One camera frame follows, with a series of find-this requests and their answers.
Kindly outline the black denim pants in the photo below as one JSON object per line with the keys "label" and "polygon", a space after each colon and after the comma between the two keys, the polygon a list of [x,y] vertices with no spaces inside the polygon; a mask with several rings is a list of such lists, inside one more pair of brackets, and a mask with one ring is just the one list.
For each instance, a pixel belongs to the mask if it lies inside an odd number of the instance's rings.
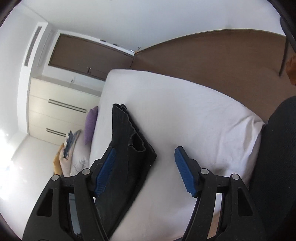
{"label": "black denim pants", "polygon": [[116,161],[95,205],[103,228],[111,237],[142,189],[157,155],[124,104],[112,107],[109,146],[116,150]]}

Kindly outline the folded beige duvet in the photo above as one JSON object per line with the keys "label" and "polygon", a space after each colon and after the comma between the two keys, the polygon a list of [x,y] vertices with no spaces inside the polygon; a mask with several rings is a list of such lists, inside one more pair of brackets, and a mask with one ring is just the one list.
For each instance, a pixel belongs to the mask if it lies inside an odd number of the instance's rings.
{"label": "folded beige duvet", "polygon": [[91,145],[84,143],[84,130],[81,130],[76,144],[71,148],[68,159],[63,158],[63,150],[60,152],[60,164],[64,177],[75,176],[89,167]]}

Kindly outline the yellow pillow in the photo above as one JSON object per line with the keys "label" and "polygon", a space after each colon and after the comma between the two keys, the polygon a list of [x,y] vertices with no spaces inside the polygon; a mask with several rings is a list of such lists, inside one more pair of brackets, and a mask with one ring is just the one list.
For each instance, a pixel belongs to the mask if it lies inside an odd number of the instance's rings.
{"label": "yellow pillow", "polygon": [[64,144],[60,145],[58,152],[56,153],[55,158],[53,159],[53,168],[54,168],[54,174],[55,175],[62,175],[62,168],[61,168],[61,164],[60,164],[60,152],[61,150],[63,150],[64,148]]}

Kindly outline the folded blue grey cloth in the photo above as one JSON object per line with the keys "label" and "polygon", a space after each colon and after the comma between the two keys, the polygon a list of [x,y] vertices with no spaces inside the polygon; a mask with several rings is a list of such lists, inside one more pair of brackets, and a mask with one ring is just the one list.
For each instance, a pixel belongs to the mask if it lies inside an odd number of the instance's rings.
{"label": "folded blue grey cloth", "polygon": [[80,133],[81,133],[81,130],[78,130],[78,131],[76,131],[74,133],[72,131],[69,131],[69,133],[67,134],[67,137],[65,139],[65,147],[64,147],[64,150],[63,150],[63,158],[66,158],[66,159],[69,158],[70,150],[76,144],[77,138],[79,137]]}

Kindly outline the purple cushion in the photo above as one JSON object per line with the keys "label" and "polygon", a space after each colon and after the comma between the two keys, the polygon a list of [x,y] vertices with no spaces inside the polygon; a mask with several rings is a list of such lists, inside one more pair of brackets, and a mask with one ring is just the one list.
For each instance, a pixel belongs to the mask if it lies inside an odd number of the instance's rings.
{"label": "purple cushion", "polygon": [[86,116],[85,120],[85,127],[84,127],[84,143],[87,145],[92,141],[96,121],[98,116],[98,106],[95,106],[94,108],[90,109]]}

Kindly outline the cream wardrobe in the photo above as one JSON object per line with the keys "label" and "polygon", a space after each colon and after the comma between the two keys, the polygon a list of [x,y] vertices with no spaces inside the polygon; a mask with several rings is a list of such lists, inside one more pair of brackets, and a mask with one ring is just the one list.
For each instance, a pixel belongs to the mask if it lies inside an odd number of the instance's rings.
{"label": "cream wardrobe", "polygon": [[32,77],[28,99],[29,135],[60,145],[69,131],[84,129],[86,116],[100,100],[102,90],[62,80]]}

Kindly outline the brown wooden door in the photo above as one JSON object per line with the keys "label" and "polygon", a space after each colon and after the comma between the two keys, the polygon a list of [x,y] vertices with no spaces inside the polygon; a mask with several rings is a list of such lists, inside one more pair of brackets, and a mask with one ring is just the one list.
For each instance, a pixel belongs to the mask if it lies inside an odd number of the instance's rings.
{"label": "brown wooden door", "polygon": [[113,69],[129,69],[134,57],[91,40],[61,34],[49,65],[105,81]]}

